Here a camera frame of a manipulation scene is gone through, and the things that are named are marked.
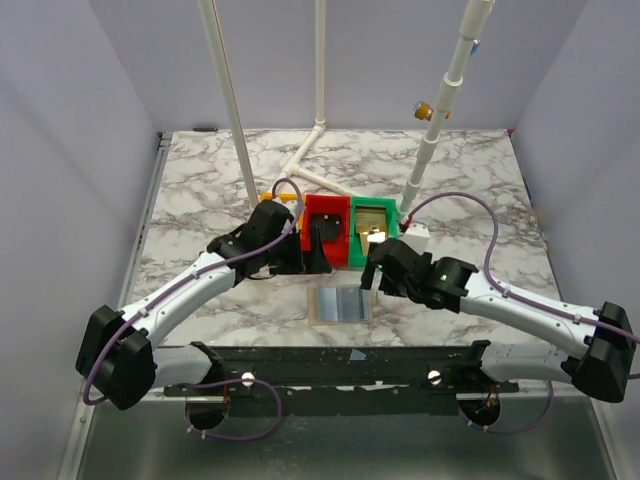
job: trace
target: gray floor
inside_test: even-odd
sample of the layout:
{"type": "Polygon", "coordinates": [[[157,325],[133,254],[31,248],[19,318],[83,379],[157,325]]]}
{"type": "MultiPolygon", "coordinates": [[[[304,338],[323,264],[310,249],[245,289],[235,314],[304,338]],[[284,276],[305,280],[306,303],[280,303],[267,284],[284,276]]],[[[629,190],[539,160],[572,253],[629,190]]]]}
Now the gray floor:
{"type": "MultiPolygon", "coordinates": [[[[544,399],[504,401],[499,424],[522,425],[544,399]]],[[[608,479],[614,478],[589,400],[564,397],[523,435],[476,432],[457,417],[286,419],[273,436],[238,444],[186,433],[181,401],[98,408],[79,478],[101,479],[608,479]]],[[[223,427],[258,431],[268,419],[223,427]]]]}

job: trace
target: marble surface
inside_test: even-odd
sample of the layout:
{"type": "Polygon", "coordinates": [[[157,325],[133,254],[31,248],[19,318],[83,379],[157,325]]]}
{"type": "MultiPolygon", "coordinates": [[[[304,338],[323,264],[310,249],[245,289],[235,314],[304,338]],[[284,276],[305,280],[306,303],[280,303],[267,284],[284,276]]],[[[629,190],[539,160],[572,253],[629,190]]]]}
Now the marble surface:
{"type": "MultiPolygon", "coordinates": [[[[266,190],[308,131],[246,132],[259,191],[266,190]]],[[[327,131],[303,160],[310,170],[366,196],[400,198],[421,132],[327,131]]],[[[303,193],[328,193],[296,179],[303,193]]],[[[475,193],[500,218],[494,274],[557,298],[557,289],[535,217],[505,131],[443,132],[427,166],[422,191],[475,193]]],[[[174,134],[134,289],[138,299],[186,268],[209,241],[250,213],[228,132],[174,134]]],[[[431,230],[428,250],[480,265],[491,220],[464,199],[442,199],[417,217],[431,230]]],[[[429,311],[409,300],[380,296],[370,324],[309,326],[306,289],[359,282],[360,272],[282,276],[245,281],[219,296],[174,330],[166,344],[193,340],[212,345],[397,346],[465,345],[490,339],[537,341],[500,323],[447,311],[429,311]]]]}

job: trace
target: marble table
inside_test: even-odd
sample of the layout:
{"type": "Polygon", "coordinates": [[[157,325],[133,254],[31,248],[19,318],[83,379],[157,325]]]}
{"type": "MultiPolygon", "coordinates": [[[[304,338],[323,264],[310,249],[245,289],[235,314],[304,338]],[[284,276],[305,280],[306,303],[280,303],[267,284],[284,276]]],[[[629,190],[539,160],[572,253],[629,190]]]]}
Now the marble table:
{"type": "MultiPolygon", "coordinates": [[[[271,185],[307,131],[248,131],[257,187],[271,185]]],[[[303,165],[365,196],[399,199],[411,171],[420,132],[327,131],[303,165]]],[[[296,179],[303,193],[328,193],[296,179]]],[[[443,132],[418,198],[465,191],[492,205],[500,237],[495,275],[549,297],[558,292],[545,244],[527,198],[507,133],[443,132]]],[[[134,298],[144,297],[185,269],[209,241],[231,231],[250,213],[229,132],[175,133],[142,252],[134,298]]],[[[417,220],[431,231],[434,258],[454,256],[481,265],[491,237],[491,220],[465,199],[442,199],[417,220]]],[[[381,295],[369,324],[310,326],[306,291],[310,284],[359,282],[357,271],[331,275],[281,276],[244,281],[202,306],[176,328],[166,344],[199,340],[211,345],[398,346],[465,345],[490,339],[535,342],[500,323],[447,311],[429,311],[406,299],[381,295]]]]}

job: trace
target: vertical pipe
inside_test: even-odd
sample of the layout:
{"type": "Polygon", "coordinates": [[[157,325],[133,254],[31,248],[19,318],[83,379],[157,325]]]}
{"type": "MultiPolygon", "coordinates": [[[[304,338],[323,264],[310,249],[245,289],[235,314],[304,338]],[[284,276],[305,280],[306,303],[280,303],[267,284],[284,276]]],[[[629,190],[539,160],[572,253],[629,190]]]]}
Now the vertical pipe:
{"type": "Polygon", "coordinates": [[[200,5],[200,15],[202,23],[207,32],[207,40],[209,41],[209,50],[211,59],[216,69],[220,90],[224,97],[224,103],[227,108],[229,117],[229,125],[231,128],[231,136],[236,147],[238,161],[240,162],[240,170],[242,178],[247,189],[247,196],[252,207],[258,204],[258,192],[253,180],[253,172],[251,171],[251,162],[249,160],[249,152],[247,151],[247,143],[244,139],[242,124],[240,123],[240,114],[238,112],[238,104],[236,103],[235,92],[233,91],[233,82],[231,81],[231,72],[229,72],[229,63],[227,62],[227,54],[224,50],[224,42],[222,40],[222,32],[220,31],[220,20],[216,8],[215,0],[198,0],[200,5]]]}
{"type": "Polygon", "coordinates": [[[327,0],[316,0],[316,126],[324,126],[324,79],[327,53],[327,0]]]}
{"type": "Polygon", "coordinates": [[[416,154],[416,163],[402,193],[399,211],[403,216],[409,211],[409,207],[416,198],[418,189],[422,184],[424,170],[427,167],[427,163],[431,161],[433,152],[438,145],[440,130],[442,129],[445,116],[451,109],[456,93],[462,85],[462,74],[471,55],[473,41],[480,36],[482,27],[489,13],[491,13],[494,1],[495,0],[469,0],[467,4],[462,23],[460,24],[460,38],[458,39],[456,50],[449,64],[449,70],[440,82],[429,128],[420,140],[420,146],[416,154]]]}

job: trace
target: wall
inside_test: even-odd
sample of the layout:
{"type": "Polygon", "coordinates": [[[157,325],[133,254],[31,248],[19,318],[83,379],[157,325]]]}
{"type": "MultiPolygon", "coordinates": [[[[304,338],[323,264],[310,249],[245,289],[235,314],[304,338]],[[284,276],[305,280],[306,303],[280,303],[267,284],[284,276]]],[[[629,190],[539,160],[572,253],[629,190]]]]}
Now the wall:
{"type": "MultiPolygon", "coordinates": [[[[89,0],[157,130],[226,127],[197,2],[89,0]]],[[[309,127],[312,0],[218,0],[243,123],[309,127]]],[[[466,0],[328,2],[330,128],[422,129],[466,0]]],[[[498,1],[449,128],[515,126],[586,0],[498,1]]]]}
{"type": "Polygon", "coordinates": [[[55,478],[158,139],[85,0],[0,4],[0,472],[55,478]]]}
{"type": "MultiPolygon", "coordinates": [[[[513,137],[564,297],[619,303],[636,333],[639,23],[636,0],[590,0],[513,137]]],[[[640,440],[639,404],[636,382],[615,408],[632,454],[640,440]]],[[[640,472],[640,458],[633,458],[640,472]]]]}

